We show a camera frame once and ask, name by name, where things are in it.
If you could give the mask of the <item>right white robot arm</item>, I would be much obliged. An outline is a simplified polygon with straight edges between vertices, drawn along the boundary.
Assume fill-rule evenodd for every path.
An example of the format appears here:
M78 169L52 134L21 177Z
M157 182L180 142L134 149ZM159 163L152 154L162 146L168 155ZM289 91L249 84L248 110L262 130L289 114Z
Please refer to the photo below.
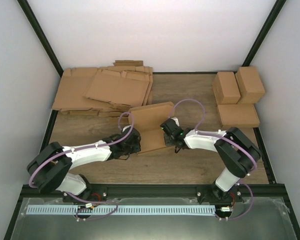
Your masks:
M257 169L257 161L262 157L260 149L237 127L216 132L182 129L175 117L168 118L160 127L165 144L174 146L176 153L201 149L219 154L225 168L211 186L211 195L219 202L230 196L231 188L240 179Z

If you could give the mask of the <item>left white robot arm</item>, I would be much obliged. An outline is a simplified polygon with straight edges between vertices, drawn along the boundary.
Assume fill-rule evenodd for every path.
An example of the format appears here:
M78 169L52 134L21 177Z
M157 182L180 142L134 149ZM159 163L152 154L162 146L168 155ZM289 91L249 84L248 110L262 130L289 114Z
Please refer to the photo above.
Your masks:
M87 202L92 196L92 187L82 174L70 170L94 162L123 159L141 151L141 135L131 125L120 134L113 134L95 143L80 146L61 146L52 142L46 146L26 167L29 186L41 194L53 191Z

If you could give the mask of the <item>brown cardboard box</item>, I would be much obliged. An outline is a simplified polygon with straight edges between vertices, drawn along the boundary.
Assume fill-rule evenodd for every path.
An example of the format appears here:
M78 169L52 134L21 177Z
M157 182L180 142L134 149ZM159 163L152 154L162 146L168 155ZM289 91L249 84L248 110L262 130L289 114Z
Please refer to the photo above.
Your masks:
M129 124L133 125L141 137L139 155L166 147L161 124L170 114L174 114L174 106L172 102L163 102L133 107L129 110L131 113L128 117Z

